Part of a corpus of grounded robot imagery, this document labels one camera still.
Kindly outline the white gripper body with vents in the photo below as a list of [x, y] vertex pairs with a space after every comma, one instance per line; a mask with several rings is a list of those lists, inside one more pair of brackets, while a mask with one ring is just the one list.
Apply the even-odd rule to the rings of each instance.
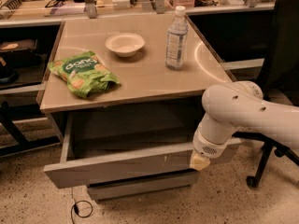
[[194, 149], [202, 156], [210, 159], [218, 158], [227, 148], [228, 133], [204, 133], [196, 130], [193, 136]]

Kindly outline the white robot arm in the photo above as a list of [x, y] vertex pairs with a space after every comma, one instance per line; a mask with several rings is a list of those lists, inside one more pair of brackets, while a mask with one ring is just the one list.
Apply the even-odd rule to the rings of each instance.
[[193, 136], [190, 167], [201, 171], [218, 158], [240, 128], [250, 128], [282, 145], [299, 148], [299, 107], [265, 101], [251, 81], [221, 83], [202, 95], [205, 115]]

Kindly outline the yellow foam padded gripper finger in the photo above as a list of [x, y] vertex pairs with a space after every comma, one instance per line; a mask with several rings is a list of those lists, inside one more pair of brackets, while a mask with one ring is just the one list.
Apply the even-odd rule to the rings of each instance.
[[210, 159], [200, 155], [197, 151], [193, 151], [190, 159], [190, 167], [196, 171], [201, 171], [208, 167]]

